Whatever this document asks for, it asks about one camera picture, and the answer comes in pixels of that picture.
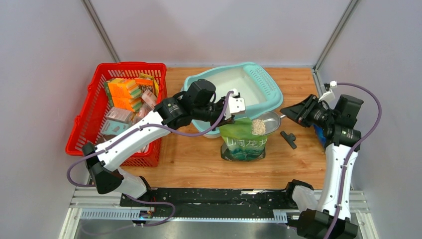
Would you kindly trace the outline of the green cat litter bag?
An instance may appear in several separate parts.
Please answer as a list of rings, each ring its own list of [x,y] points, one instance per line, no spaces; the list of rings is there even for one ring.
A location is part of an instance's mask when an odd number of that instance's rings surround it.
[[[250,162],[266,157],[266,126],[263,120],[240,118],[233,124],[219,127],[223,144],[221,158],[227,161]]]

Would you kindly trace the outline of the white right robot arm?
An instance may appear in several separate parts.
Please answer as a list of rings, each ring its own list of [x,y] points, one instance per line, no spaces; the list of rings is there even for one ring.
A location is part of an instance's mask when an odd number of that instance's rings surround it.
[[[297,234],[306,239],[354,239],[358,225],[353,224],[349,207],[351,174],[357,158],[361,132],[354,129],[363,101],[341,95],[334,109],[325,108],[317,96],[309,95],[302,102],[282,108],[281,114],[295,123],[316,125],[326,139],[326,173],[318,201],[303,183],[294,181],[294,189],[284,194],[289,208],[301,211]]]

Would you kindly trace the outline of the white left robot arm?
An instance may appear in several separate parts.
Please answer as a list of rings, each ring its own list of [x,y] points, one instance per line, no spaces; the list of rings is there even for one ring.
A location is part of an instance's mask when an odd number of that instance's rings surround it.
[[[163,99],[138,123],[118,136],[98,145],[83,146],[83,160],[99,194],[120,192],[129,195],[139,206],[152,200],[150,186],[142,176],[134,176],[121,168],[121,164],[148,146],[151,142],[178,133],[192,120],[211,124],[210,129],[233,123],[234,114],[244,110],[242,99],[233,89],[215,101],[215,86],[208,80],[193,82],[186,91]]]

